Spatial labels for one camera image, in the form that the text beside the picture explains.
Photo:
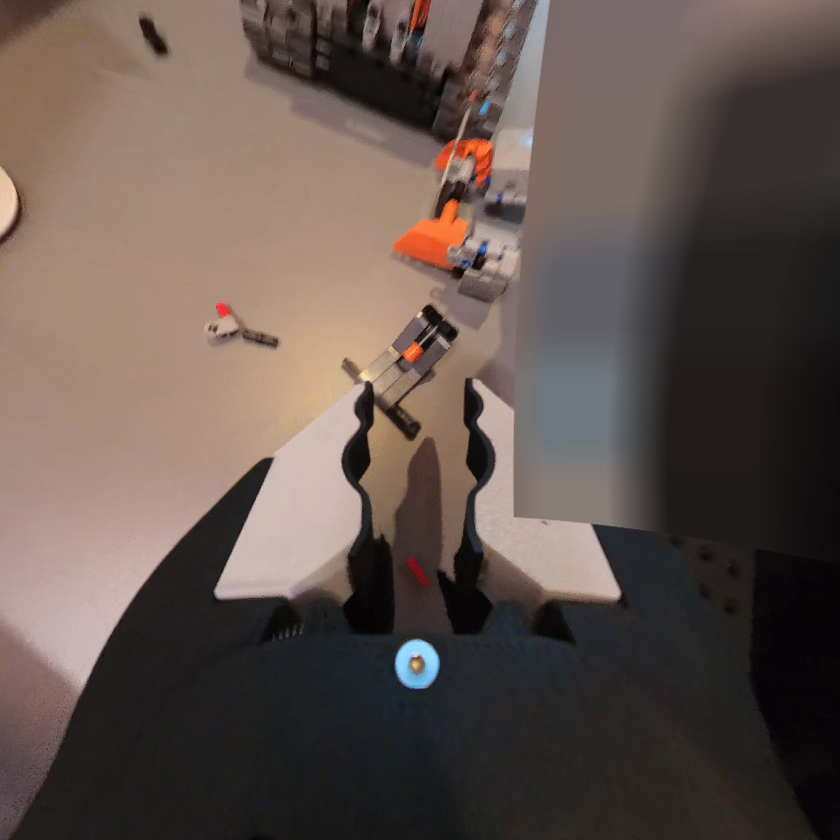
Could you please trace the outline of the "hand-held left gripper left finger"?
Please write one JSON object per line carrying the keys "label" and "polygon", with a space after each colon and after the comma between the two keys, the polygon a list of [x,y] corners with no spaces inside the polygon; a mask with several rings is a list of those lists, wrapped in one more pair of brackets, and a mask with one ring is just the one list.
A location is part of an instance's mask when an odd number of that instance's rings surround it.
{"label": "hand-held left gripper left finger", "polygon": [[362,429],[364,387],[353,385],[280,447],[214,589],[219,601],[351,596],[348,555],[362,498],[342,458]]}

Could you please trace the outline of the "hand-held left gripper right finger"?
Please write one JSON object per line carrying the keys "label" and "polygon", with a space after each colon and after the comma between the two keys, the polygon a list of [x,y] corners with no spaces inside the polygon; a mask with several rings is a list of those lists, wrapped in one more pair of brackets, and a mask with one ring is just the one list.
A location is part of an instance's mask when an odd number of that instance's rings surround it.
{"label": "hand-held left gripper right finger", "polygon": [[478,379],[465,381],[465,505],[459,584],[491,601],[618,602],[621,589],[592,525],[522,518],[514,503],[513,409]]}

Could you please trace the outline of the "grey orange brick assembly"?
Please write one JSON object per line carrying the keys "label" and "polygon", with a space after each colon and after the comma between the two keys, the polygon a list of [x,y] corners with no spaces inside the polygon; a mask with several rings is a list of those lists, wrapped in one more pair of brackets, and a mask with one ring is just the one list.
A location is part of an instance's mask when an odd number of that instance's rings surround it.
{"label": "grey orange brick assembly", "polygon": [[457,328],[427,304],[367,367],[362,369],[348,358],[341,367],[354,382],[371,385],[374,404],[407,440],[414,441],[421,424],[403,408],[403,400],[432,375],[458,335]]}

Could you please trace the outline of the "black dimpled mat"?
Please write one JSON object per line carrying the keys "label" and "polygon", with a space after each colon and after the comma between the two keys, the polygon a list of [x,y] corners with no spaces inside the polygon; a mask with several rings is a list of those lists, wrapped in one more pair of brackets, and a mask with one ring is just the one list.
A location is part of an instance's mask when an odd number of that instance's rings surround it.
{"label": "black dimpled mat", "polygon": [[723,615],[813,831],[838,839],[838,564],[676,535],[668,542]]}

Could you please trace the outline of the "white connector with red axle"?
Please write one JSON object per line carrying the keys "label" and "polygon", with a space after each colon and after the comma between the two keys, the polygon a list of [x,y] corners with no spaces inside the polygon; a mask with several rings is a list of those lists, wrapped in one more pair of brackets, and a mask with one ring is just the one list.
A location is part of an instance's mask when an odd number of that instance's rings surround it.
{"label": "white connector with red axle", "polygon": [[210,343],[222,343],[241,334],[242,327],[235,312],[227,303],[216,304],[216,318],[204,325],[204,334]]}

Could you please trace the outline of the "white stand base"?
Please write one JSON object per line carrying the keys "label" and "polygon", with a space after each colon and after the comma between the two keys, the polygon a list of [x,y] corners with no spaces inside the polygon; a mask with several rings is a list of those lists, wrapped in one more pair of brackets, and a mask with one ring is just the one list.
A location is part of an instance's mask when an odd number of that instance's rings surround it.
{"label": "white stand base", "polygon": [[11,175],[1,166],[1,227],[0,239],[3,243],[15,230],[21,214],[21,200],[18,187]]}

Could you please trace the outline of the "grey tracked toy robot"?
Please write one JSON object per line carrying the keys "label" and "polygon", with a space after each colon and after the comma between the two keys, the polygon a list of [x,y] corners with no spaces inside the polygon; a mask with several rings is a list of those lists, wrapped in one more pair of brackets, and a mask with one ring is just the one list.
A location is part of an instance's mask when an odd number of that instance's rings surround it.
{"label": "grey tracked toy robot", "polygon": [[534,1],[241,1],[255,57],[452,140],[497,132]]}

